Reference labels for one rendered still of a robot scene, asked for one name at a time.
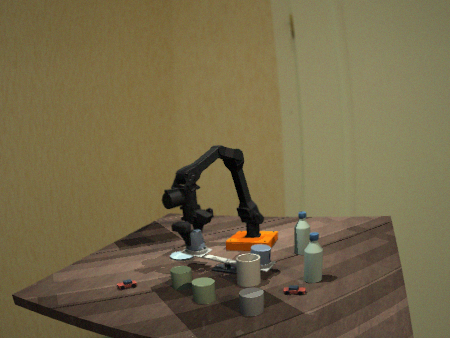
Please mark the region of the beige open cylinder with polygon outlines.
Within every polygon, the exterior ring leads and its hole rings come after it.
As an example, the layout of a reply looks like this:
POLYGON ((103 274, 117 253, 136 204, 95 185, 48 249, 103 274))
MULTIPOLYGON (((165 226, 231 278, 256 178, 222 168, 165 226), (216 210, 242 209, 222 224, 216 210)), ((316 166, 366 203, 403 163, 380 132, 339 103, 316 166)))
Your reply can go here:
POLYGON ((237 257, 237 284, 252 287, 261 283, 260 259, 256 254, 242 254, 237 257))

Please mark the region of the small red toy car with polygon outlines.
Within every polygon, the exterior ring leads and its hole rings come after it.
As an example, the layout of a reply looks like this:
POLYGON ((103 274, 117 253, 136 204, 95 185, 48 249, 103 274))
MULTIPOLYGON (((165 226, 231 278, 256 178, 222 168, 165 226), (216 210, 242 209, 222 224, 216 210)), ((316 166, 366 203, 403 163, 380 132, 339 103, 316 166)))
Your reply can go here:
POLYGON ((285 293, 286 295, 289 294, 299 294, 300 296, 302 294, 305 294, 305 288, 304 287, 299 287, 298 285, 291 285, 289 287, 285 287, 283 289, 283 293, 285 293))
POLYGON ((120 289, 125 289, 126 287, 136 287, 137 283, 134 280, 128 279, 128 280, 123 280, 123 283, 117 283, 117 287, 120 289))

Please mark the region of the grey cylinder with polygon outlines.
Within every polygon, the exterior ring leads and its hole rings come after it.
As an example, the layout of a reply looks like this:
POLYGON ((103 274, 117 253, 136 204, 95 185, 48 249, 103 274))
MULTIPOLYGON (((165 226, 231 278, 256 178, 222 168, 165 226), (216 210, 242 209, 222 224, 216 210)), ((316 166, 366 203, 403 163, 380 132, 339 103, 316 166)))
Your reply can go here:
POLYGON ((246 316, 257 316, 264 311, 264 292, 259 288, 245 288, 239 292, 240 312, 246 316))

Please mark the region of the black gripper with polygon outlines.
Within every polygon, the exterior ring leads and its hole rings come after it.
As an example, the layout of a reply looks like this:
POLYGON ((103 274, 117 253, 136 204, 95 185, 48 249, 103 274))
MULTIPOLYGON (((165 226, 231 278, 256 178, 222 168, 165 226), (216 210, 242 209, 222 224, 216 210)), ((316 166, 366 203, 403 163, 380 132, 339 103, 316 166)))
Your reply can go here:
POLYGON ((186 243, 186 245, 188 246, 191 246, 191 233, 193 231, 191 230, 191 224, 193 225, 194 230, 199 229, 201 230, 202 233, 202 228, 204 224, 201 224, 195 219, 194 221, 191 221, 191 214, 190 214, 191 210, 194 210, 193 208, 197 210, 198 206, 200 207, 200 205, 197 205, 197 203, 192 205, 180 206, 180 209, 183 209, 183 217, 181 218, 181 220, 184 220, 185 222, 178 221, 173 225, 171 225, 172 230, 178 232, 182 237, 182 239, 184 240, 184 242, 186 243))

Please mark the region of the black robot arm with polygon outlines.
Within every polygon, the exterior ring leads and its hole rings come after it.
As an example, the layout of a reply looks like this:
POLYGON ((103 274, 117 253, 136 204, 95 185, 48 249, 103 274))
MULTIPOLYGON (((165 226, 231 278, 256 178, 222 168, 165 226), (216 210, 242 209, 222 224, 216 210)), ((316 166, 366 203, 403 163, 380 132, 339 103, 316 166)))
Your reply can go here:
MULTIPOLYGON (((242 222, 246 222, 247 235, 245 237, 260 237, 259 224, 264 217, 260 214, 257 205, 252 201, 245 175, 243 172, 244 156, 240 149, 232 149, 222 145, 212 146, 206 153, 190 165, 177 170, 176 178, 170 190, 164 190, 162 204, 166 209, 181 205, 192 205, 197 203, 196 190, 200 187, 196 184, 201 173, 218 158, 222 159, 225 166, 230 170, 235 188, 240 201, 237 208, 238 216, 242 222), (181 184, 181 185, 179 185, 181 184)), ((213 216, 213 209, 206 211, 198 209, 191 210, 191 221, 194 219, 201 224, 207 224, 213 216)))

